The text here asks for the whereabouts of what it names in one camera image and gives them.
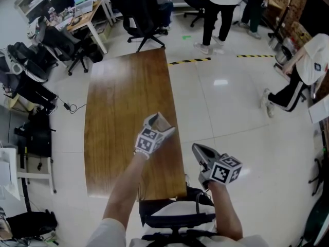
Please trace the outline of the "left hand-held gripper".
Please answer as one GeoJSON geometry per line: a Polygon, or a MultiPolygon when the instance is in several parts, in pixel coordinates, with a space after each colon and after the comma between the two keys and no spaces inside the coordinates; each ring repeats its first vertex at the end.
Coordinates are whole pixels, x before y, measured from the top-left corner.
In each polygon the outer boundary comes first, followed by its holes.
{"type": "Polygon", "coordinates": [[[162,133],[152,130],[159,129],[159,113],[148,116],[143,122],[144,128],[138,134],[135,143],[135,152],[151,155],[156,151],[169,137],[171,137],[176,128],[170,127],[162,133]]]}

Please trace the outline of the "person's right forearm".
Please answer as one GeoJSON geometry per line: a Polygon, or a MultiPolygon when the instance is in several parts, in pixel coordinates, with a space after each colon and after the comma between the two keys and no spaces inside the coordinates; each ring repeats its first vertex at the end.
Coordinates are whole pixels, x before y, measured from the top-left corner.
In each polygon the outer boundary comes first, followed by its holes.
{"type": "Polygon", "coordinates": [[[224,237],[238,241],[243,238],[241,222],[234,210],[225,185],[211,181],[208,183],[215,208],[216,229],[224,237]]]}

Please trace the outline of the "person's black trousers leg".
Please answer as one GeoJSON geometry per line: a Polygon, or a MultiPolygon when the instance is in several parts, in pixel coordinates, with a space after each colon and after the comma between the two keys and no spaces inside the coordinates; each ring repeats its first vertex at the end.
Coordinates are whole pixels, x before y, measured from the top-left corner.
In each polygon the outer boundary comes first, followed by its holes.
{"type": "Polygon", "coordinates": [[[187,196],[185,201],[198,202],[201,205],[214,206],[212,200],[208,195],[201,189],[187,187],[187,196]]]}

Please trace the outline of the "brown wooden table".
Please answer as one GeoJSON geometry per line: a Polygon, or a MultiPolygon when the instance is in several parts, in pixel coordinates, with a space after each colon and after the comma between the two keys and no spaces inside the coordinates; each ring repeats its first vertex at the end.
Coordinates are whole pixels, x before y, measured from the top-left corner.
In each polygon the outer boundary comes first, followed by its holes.
{"type": "MultiPolygon", "coordinates": [[[[93,65],[84,131],[87,193],[106,198],[129,165],[144,120],[161,113],[177,126],[165,50],[115,57],[93,65]]],[[[179,132],[147,161],[140,183],[144,200],[184,196],[186,181],[179,132]]]]}

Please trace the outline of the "person's white shirt torso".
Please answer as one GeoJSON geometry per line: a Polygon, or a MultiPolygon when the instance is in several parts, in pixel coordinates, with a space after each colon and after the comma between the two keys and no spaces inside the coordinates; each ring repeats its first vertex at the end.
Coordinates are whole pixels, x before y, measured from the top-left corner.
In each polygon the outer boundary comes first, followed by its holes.
{"type": "MultiPolygon", "coordinates": [[[[174,201],[163,207],[153,216],[182,216],[196,214],[196,204],[194,202],[174,201]]],[[[201,213],[214,214],[213,206],[200,205],[201,213]]],[[[216,231],[216,220],[195,227],[197,230],[212,232],[216,231]]],[[[154,233],[170,233],[169,228],[151,228],[144,225],[143,233],[153,235],[154,233]]],[[[234,241],[224,236],[198,237],[205,247],[269,247],[268,243],[260,236],[253,235],[234,241]]],[[[147,247],[153,241],[134,238],[130,241],[129,247],[147,247]]],[[[101,221],[97,229],[90,237],[86,247],[126,247],[126,230],[117,220],[106,218],[101,221]]],[[[188,247],[182,243],[173,243],[165,247],[188,247]]]]}

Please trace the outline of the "black chest harness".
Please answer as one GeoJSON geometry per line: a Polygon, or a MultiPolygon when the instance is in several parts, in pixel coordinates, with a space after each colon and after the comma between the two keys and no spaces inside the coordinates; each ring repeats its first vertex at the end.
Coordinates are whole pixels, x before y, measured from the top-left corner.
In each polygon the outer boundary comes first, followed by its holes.
{"type": "Polygon", "coordinates": [[[200,237],[211,238],[217,233],[205,230],[196,230],[195,227],[211,222],[215,214],[201,213],[199,197],[195,200],[196,213],[180,216],[146,216],[145,224],[151,228],[168,228],[171,233],[156,232],[142,236],[149,241],[147,247],[165,247],[169,244],[182,243],[187,247],[206,247],[199,240],[200,237]]]}

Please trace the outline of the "black trash bin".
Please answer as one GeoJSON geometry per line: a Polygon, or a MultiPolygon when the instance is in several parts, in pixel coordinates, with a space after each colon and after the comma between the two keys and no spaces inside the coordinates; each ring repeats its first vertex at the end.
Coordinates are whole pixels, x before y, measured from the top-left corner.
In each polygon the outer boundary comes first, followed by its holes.
{"type": "Polygon", "coordinates": [[[98,63],[103,60],[103,54],[102,54],[101,50],[99,49],[98,45],[92,44],[92,45],[90,45],[88,50],[89,50],[88,57],[90,58],[90,60],[93,63],[98,63]]]}

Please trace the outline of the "black office chair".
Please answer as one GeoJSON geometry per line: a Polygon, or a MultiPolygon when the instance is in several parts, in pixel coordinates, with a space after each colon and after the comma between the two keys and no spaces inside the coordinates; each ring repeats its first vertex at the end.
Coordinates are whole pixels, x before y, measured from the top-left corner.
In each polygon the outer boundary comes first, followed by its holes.
{"type": "Polygon", "coordinates": [[[88,73],[88,68],[83,60],[84,57],[87,56],[86,40],[78,39],[78,42],[74,43],[64,33],[58,31],[55,27],[47,25],[40,28],[39,38],[41,44],[52,49],[55,56],[60,61],[72,61],[72,64],[68,69],[69,76],[72,75],[72,70],[79,61],[83,66],[84,72],[88,73]]]}
{"type": "Polygon", "coordinates": [[[123,15],[123,27],[131,36],[127,42],[133,39],[142,39],[137,52],[140,52],[147,40],[151,39],[165,48],[165,44],[155,37],[156,34],[168,32],[160,28],[160,21],[151,16],[147,8],[146,0],[123,0],[121,13],[123,15]]]}
{"type": "Polygon", "coordinates": [[[195,19],[191,22],[190,27],[193,28],[195,23],[198,20],[201,20],[205,17],[205,0],[184,0],[186,4],[195,9],[195,12],[185,12],[184,18],[188,15],[195,16],[195,19]]]}

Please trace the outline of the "black bag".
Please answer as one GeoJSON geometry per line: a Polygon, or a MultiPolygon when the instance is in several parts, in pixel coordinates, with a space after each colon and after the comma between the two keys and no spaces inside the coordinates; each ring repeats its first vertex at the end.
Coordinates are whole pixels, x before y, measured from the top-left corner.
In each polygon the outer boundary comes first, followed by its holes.
{"type": "Polygon", "coordinates": [[[34,115],[29,114],[29,121],[20,127],[14,128],[15,135],[25,139],[27,152],[40,156],[52,156],[52,132],[49,115],[39,111],[34,115]]]}

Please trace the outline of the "white board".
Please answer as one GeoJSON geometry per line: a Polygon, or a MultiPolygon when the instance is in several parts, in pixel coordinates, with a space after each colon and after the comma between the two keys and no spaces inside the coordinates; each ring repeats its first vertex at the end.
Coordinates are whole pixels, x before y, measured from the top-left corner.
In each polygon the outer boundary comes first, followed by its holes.
{"type": "Polygon", "coordinates": [[[329,99],[322,99],[309,109],[309,115],[313,124],[316,124],[329,117],[329,99]]]}

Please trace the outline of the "wooden desk with white legs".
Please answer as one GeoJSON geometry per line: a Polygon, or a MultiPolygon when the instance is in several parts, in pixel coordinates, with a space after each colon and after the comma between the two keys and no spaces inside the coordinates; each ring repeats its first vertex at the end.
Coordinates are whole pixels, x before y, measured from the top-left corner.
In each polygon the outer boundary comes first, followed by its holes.
{"type": "Polygon", "coordinates": [[[98,46],[101,48],[101,50],[103,51],[104,54],[107,54],[108,50],[105,47],[103,41],[101,40],[100,36],[98,35],[94,24],[92,23],[92,19],[95,15],[95,13],[98,11],[99,7],[102,6],[103,8],[103,12],[105,13],[107,22],[113,26],[113,20],[110,16],[110,13],[108,12],[107,6],[105,4],[104,0],[97,0],[96,2],[93,3],[93,10],[91,12],[85,13],[83,15],[81,15],[81,20],[73,25],[73,22],[75,20],[78,20],[78,17],[74,17],[71,21],[71,23],[66,27],[66,30],[69,32],[73,32],[76,31],[78,29],[81,29],[85,26],[88,27],[88,29],[90,30],[90,32],[92,33],[92,35],[94,36],[94,39],[96,40],[98,46]]]}

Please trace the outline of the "black monitor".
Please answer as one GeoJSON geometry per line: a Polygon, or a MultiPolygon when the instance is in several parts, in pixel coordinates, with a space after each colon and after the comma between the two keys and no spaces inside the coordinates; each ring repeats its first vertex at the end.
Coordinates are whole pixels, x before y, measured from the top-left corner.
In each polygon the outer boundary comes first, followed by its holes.
{"type": "Polygon", "coordinates": [[[62,12],[65,8],[73,7],[74,0],[48,0],[52,7],[54,7],[56,12],[62,12]]]}

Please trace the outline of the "grey white jacket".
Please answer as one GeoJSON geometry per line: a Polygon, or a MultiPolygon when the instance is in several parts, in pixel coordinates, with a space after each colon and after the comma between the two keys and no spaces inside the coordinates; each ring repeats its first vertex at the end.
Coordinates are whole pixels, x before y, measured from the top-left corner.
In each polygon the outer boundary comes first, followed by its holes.
{"type": "Polygon", "coordinates": [[[27,38],[43,40],[48,26],[48,20],[44,16],[37,17],[28,26],[27,38]]]}

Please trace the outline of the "white paper bag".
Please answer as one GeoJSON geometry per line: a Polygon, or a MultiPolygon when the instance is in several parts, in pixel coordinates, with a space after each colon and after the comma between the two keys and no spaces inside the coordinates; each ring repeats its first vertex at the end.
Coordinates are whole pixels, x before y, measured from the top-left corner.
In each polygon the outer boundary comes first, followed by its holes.
{"type": "Polygon", "coordinates": [[[0,186],[11,184],[10,158],[4,150],[0,150],[0,186]]]}

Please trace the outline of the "black television screen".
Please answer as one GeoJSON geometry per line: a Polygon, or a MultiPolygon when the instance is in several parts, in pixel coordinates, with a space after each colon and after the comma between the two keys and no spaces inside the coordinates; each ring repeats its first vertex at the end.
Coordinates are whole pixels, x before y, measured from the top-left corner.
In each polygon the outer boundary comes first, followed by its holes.
{"type": "Polygon", "coordinates": [[[306,0],[299,22],[312,37],[329,36],[329,5],[324,0],[306,0]]]}

